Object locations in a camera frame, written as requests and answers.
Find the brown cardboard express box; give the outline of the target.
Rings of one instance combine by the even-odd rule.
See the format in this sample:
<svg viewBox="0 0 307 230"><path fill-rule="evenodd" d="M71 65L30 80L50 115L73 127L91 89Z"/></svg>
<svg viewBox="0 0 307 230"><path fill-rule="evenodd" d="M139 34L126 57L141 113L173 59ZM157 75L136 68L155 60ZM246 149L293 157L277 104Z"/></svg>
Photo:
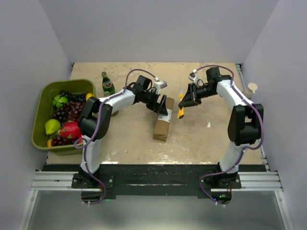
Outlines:
<svg viewBox="0 0 307 230"><path fill-rule="evenodd" d="M167 115L159 114L154 125L153 130L153 140L163 141L166 142L169 132L169 126L171 121L171 116L173 112L175 100L173 98L167 97L166 98L166 110Z"/></svg>

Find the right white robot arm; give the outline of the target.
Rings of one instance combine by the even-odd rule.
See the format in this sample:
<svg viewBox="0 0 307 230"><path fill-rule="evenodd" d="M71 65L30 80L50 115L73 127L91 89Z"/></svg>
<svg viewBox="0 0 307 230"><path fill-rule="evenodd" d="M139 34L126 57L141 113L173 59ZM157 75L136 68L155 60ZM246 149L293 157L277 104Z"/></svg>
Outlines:
<svg viewBox="0 0 307 230"><path fill-rule="evenodd" d="M187 92L178 106L180 109L197 106L203 98L219 95L231 108L227 128L230 143L213 177L217 187L225 188L231 182L229 174L238 172L238 166L246 150L256 150L263 143L264 108L259 103L253 103L238 89L233 71L223 75L220 73L220 65L208 65L204 66L204 69L207 81L199 85L201 79L197 76L198 70L193 70L189 75L191 83L188 84Z"/></svg>

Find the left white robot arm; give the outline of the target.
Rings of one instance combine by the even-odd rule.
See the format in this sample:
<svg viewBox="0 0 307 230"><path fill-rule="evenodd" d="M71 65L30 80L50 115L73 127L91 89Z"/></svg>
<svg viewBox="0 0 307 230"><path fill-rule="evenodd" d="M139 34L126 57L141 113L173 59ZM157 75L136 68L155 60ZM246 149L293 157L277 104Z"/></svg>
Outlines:
<svg viewBox="0 0 307 230"><path fill-rule="evenodd" d="M146 107L158 115L168 115L166 108L166 95L162 96L160 91L167 87L167 82L140 75L137 80L126 85L121 91L104 98L91 97L85 103L84 109L79 117L78 126L82 142L78 148L83 148L83 159L81 169L86 172L82 182L89 188L99 184L99 176L95 172L99 169L99 151L101 139L107 134L111 116L124 107L143 103Z"/></svg>

